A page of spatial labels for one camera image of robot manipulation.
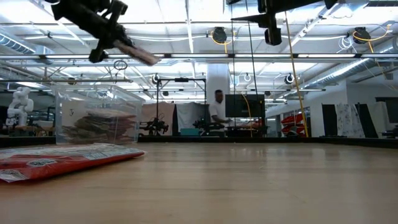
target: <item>transparent storage bin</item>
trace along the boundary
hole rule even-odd
[[[53,86],[57,144],[128,144],[139,136],[145,100],[114,85]]]

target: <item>bag of chips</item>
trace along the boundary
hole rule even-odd
[[[0,150],[0,180],[14,182],[45,179],[144,154],[144,151],[114,144]]]

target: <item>wooden tabletop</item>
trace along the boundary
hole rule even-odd
[[[398,153],[329,144],[137,144],[145,158],[0,184],[1,224],[398,223]]]

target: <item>monitor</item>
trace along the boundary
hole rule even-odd
[[[264,95],[225,95],[225,116],[227,118],[265,118]]]

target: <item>white robot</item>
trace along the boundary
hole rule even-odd
[[[12,94],[12,103],[9,105],[7,110],[7,126],[13,126],[16,124],[16,115],[18,115],[18,125],[26,126],[27,112],[33,111],[33,100],[28,98],[30,88],[19,87],[16,92]]]

